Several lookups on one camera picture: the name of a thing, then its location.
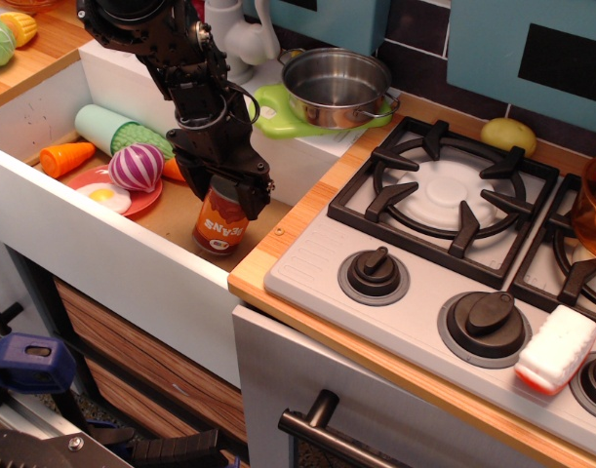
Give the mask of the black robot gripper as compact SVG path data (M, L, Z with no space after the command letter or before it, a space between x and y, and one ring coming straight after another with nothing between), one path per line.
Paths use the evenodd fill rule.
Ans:
M239 205L248 220L256 220L270 203L274 180L268 163L253 149L257 120L245 98L251 94L227 82L172 84L167 95L175 107L178 126L167 133L179 172L194 195L204 200L212 176L236 184Z

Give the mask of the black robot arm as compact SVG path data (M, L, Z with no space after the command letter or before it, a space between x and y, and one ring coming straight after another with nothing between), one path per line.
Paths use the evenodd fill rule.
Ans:
M213 176L228 181L249 220L270 202L268 163L253 149L249 94L228 79L226 54L190 1L79 1L77 16L106 49L131 53L175 107L167 133L198 198Z

